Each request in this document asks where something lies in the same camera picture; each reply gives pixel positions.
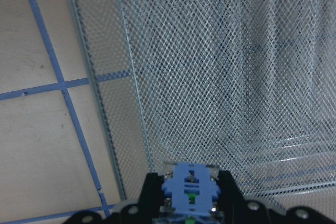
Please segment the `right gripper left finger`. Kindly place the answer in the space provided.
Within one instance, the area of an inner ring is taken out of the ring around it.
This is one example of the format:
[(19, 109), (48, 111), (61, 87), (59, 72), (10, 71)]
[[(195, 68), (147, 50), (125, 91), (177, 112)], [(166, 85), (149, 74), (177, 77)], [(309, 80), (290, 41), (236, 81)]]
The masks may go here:
[(166, 215), (165, 196), (162, 191), (164, 177), (158, 173), (148, 173), (145, 177), (138, 200), (140, 221), (153, 221)]

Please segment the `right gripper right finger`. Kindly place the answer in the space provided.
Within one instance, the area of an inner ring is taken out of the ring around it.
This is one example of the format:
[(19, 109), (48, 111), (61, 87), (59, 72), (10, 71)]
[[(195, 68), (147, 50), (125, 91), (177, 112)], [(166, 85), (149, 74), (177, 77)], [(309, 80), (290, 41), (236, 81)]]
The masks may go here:
[(217, 185), (221, 190), (217, 200), (219, 210), (223, 211), (225, 216), (238, 216), (243, 209), (244, 197), (231, 172), (220, 170)]

